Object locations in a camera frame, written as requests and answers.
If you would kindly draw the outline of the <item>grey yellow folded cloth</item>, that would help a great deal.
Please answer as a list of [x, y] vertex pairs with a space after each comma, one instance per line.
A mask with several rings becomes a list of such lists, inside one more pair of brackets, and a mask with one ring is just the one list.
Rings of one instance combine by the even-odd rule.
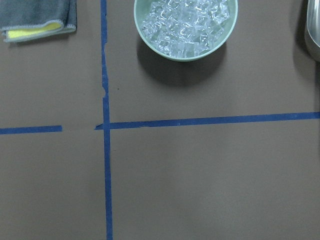
[[0, 34], [21, 43], [77, 30], [75, 0], [2, 0]]

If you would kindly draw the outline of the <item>steel ice scoop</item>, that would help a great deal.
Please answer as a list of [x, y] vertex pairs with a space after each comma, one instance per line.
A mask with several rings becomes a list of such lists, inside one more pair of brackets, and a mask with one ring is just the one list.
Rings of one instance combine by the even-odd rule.
[[304, 40], [309, 54], [320, 62], [320, 1], [308, 0]]

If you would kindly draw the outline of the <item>green bowl of ice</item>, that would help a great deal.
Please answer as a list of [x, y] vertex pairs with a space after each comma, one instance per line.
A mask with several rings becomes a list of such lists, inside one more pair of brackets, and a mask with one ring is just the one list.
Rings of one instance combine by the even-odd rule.
[[142, 41], [176, 62], [202, 59], [230, 37], [238, 18], [236, 0], [136, 0], [134, 23]]

